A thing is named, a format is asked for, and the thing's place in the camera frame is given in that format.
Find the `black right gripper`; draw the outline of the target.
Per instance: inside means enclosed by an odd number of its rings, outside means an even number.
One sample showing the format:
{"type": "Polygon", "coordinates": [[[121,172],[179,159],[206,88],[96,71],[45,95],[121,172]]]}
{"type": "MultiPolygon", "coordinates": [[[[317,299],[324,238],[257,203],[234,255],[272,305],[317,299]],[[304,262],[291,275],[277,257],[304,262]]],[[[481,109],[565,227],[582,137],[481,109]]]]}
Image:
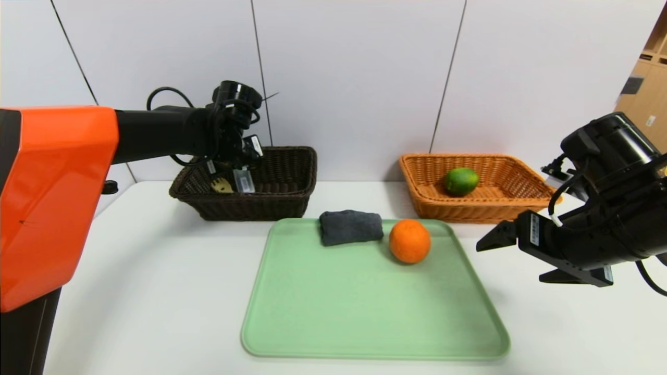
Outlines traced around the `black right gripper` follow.
{"type": "Polygon", "coordinates": [[[523,252],[554,267],[539,276],[542,283],[611,286],[611,266],[629,261],[627,247],[617,239],[610,214],[574,210],[564,214],[563,226],[527,211],[514,221],[502,221],[477,243],[476,251],[518,244],[523,252]]]}

